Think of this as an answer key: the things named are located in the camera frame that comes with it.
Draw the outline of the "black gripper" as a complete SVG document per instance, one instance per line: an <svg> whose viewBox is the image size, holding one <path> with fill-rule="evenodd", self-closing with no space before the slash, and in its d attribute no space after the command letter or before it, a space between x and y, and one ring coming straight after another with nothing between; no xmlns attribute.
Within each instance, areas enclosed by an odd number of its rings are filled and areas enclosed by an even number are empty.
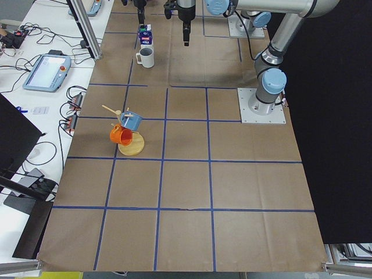
<svg viewBox="0 0 372 279"><path fill-rule="evenodd" d="M171 0L163 5L166 19L171 19L172 11L178 12L178 18L183 21L183 42L184 46L189 46L191 33L190 23L195 18L195 0Z"/></svg>
<svg viewBox="0 0 372 279"><path fill-rule="evenodd" d="M122 4L126 6L128 4L128 0L121 0ZM132 0L134 6L138 9L138 22L140 25L145 24L145 7L147 5L147 0Z"/></svg>

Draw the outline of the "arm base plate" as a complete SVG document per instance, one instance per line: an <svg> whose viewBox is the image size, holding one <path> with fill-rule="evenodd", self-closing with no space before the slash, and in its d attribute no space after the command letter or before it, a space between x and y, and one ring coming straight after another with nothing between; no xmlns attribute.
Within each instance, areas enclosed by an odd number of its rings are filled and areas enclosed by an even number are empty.
<svg viewBox="0 0 372 279"><path fill-rule="evenodd" d="M248 17L241 15L242 22L237 15L230 16L228 18L228 29L230 38L246 38L246 32L248 32L250 39L263 40L265 34L263 28L254 27Z"/></svg>
<svg viewBox="0 0 372 279"><path fill-rule="evenodd" d="M242 124L285 124L280 95L270 104L256 98L256 88L237 88Z"/></svg>

